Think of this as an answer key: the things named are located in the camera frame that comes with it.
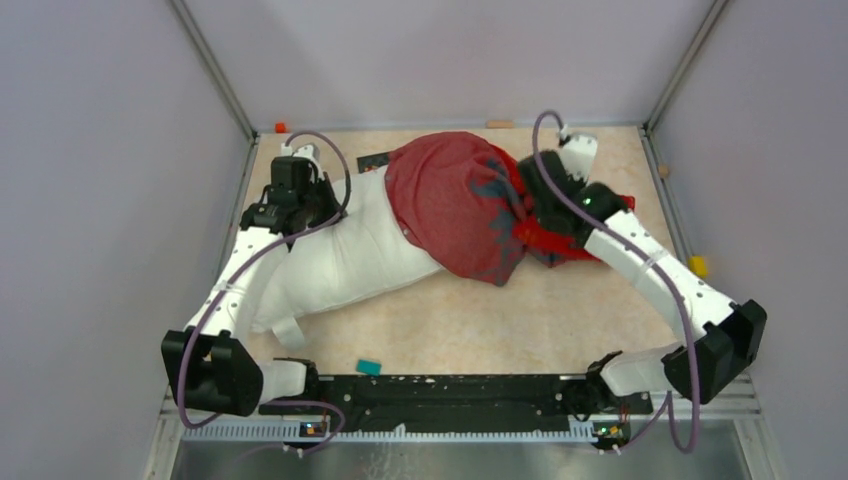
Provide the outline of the white pillow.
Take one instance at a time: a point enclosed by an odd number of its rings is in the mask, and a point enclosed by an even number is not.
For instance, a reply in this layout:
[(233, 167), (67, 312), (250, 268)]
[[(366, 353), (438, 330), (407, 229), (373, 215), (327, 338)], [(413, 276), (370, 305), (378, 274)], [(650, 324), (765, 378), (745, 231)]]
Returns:
[(397, 290), (439, 272), (443, 267), (408, 240), (395, 219), (385, 167), (351, 177), (347, 216), (302, 237), (282, 255), (258, 302), (251, 326), (272, 333), (289, 349), (299, 349), (304, 335), (297, 320)]

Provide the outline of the red patterned pillowcase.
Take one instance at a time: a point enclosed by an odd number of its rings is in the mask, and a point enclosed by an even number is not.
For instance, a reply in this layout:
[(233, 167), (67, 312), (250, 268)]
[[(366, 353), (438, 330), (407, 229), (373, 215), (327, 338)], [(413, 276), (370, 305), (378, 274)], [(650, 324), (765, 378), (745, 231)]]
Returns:
[(517, 160), (472, 133), (441, 132), (386, 158), (388, 200), (408, 241), (458, 277), (503, 286), (526, 256), (548, 268), (594, 258), (575, 234), (543, 229), (531, 156)]

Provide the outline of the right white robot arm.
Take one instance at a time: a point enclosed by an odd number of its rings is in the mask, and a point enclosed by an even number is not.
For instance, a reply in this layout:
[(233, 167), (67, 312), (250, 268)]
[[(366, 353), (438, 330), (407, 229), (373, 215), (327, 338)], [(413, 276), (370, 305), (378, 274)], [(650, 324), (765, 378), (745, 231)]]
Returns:
[(623, 196), (590, 182), (597, 149), (591, 135), (563, 133), (557, 149), (518, 161), (520, 185), (532, 202), (526, 242), (557, 253), (585, 250), (628, 280), (676, 341), (594, 363), (590, 372), (598, 377), (586, 385), (587, 400), (612, 412), (627, 395), (675, 391), (707, 404), (756, 359), (766, 310), (711, 287), (652, 236)]

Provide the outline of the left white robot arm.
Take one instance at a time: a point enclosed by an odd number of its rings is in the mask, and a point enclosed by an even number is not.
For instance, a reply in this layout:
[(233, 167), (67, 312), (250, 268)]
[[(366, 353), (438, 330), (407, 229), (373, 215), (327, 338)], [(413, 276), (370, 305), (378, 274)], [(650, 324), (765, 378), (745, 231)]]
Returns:
[(319, 404), (320, 386), (301, 360), (258, 363), (242, 340), (257, 324), (259, 303), (276, 268), (294, 246), (344, 216), (313, 144), (283, 145), (260, 200), (242, 214), (232, 253), (198, 312), (169, 330), (161, 354), (177, 412), (190, 429), (204, 426), (190, 411), (247, 417), (271, 400), (297, 413)]

